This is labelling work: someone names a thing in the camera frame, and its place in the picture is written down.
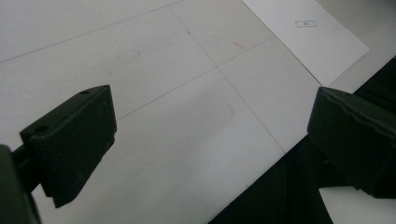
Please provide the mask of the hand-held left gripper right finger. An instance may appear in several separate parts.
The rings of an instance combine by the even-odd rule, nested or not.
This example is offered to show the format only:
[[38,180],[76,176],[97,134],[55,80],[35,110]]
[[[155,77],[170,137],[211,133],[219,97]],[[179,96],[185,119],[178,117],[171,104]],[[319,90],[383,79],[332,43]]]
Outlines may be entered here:
[[320,87],[307,133],[353,187],[396,199],[396,114],[357,95]]

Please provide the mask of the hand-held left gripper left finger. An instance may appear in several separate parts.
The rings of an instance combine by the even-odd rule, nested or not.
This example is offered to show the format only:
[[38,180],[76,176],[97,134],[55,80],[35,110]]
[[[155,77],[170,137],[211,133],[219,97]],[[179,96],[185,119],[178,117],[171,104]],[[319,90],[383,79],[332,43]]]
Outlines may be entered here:
[[29,189],[40,184],[59,208],[77,198],[115,142],[108,85],[81,91],[20,132],[19,164]]

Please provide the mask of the white paper sheet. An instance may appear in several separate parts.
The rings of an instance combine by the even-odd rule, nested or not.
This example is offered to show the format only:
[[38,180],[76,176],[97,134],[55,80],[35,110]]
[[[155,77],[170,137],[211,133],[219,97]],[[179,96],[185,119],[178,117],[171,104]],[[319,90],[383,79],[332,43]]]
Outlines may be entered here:
[[369,48],[316,0],[242,0],[322,86]]

